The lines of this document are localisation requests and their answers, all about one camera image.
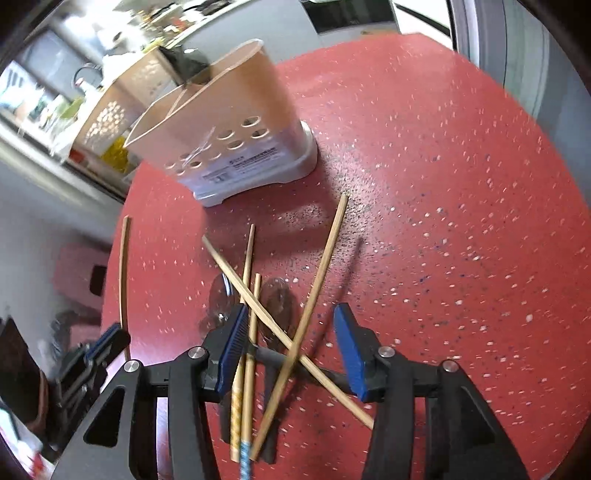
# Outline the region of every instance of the yellow object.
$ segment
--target yellow object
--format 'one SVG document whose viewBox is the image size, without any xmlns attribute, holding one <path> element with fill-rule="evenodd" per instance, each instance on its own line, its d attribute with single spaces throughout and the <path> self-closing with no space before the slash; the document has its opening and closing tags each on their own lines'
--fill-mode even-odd
<svg viewBox="0 0 591 480">
<path fill-rule="evenodd" d="M 128 165 L 127 149 L 123 148 L 124 143 L 125 138 L 119 137 L 109 148 L 107 148 L 107 151 L 100 156 L 107 165 L 121 173 L 125 173 Z"/>
</svg>

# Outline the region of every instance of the round hole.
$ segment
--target round hole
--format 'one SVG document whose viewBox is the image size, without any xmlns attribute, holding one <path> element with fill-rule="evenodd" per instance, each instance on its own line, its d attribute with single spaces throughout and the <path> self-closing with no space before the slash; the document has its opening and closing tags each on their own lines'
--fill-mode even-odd
<svg viewBox="0 0 591 480">
<path fill-rule="evenodd" d="M 217 138 L 219 140 L 226 140 L 226 139 L 230 138 L 233 134 L 234 134 L 234 132 L 232 130 L 223 130 L 219 133 Z"/>
<path fill-rule="evenodd" d="M 260 116 L 250 116 L 242 122 L 242 126 L 243 127 L 252 127 L 253 125 L 256 125 L 259 121 L 261 121 Z"/>
<path fill-rule="evenodd" d="M 230 142 L 228 144 L 228 150 L 236 150 L 237 148 L 240 148 L 243 145 L 244 142 L 242 140 L 234 140 L 233 142 Z"/>
<path fill-rule="evenodd" d="M 265 135 L 267 135 L 267 133 L 269 133 L 269 130 L 267 130 L 266 128 L 260 128 L 259 130 L 255 130 L 251 137 L 252 138 L 262 138 Z"/>
</svg>

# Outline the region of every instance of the red speckled tabletop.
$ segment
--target red speckled tabletop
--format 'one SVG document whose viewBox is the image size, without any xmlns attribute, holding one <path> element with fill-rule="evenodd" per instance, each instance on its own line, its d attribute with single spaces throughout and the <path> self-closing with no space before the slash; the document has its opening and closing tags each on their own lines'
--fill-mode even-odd
<svg viewBox="0 0 591 480">
<path fill-rule="evenodd" d="M 590 407 L 591 222 L 562 159 L 492 79 L 421 35 L 372 36 L 278 69 L 314 130 L 316 170 L 204 209 L 160 171 L 140 167 L 123 209 L 133 217 L 132 357 L 167 361 L 199 343 L 219 273 L 204 233 L 241 272 L 254 222 L 253 272 L 288 280 L 304 302 L 339 195 L 348 192 L 304 349 L 342 370 L 331 312 L 348 301 L 362 325 L 410 359 L 457 359 L 532 479 L 541 478 L 570 449 Z M 105 324 L 118 319 L 117 272 L 118 247 Z M 260 374 L 256 388 L 260 417 Z M 158 415 L 166 478 L 165 403 Z M 212 407 L 222 478 L 237 478 L 215 415 Z M 302 387 L 282 423 L 278 463 L 257 464 L 254 475 L 358 479 L 369 436 L 327 392 Z"/>
</svg>

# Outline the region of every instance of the silver screw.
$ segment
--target silver screw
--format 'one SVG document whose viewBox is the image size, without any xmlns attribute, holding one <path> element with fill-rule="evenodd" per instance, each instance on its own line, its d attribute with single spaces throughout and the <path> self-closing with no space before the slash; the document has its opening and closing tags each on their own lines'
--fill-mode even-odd
<svg viewBox="0 0 591 480">
<path fill-rule="evenodd" d="M 443 362 L 443 369 L 446 372 L 450 372 L 451 374 L 453 374 L 460 369 L 460 366 L 457 363 L 455 363 L 453 360 L 445 360 Z"/>
<path fill-rule="evenodd" d="M 378 355 L 382 358 L 390 358 L 394 356 L 396 350 L 394 350 L 391 346 L 381 346 L 378 348 Z"/>
<path fill-rule="evenodd" d="M 127 373 L 135 372 L 139 368 L 139 362 L 137 360 L 130 360 L 123 366 L 123 370 Z"/>
<path fill-rule="evenodd" d="M 205 348 L 202 346 L 194 346 L 189 350 L 189 357 L 191 358 L 201 358 L 205 355 Z"/>
</svg>

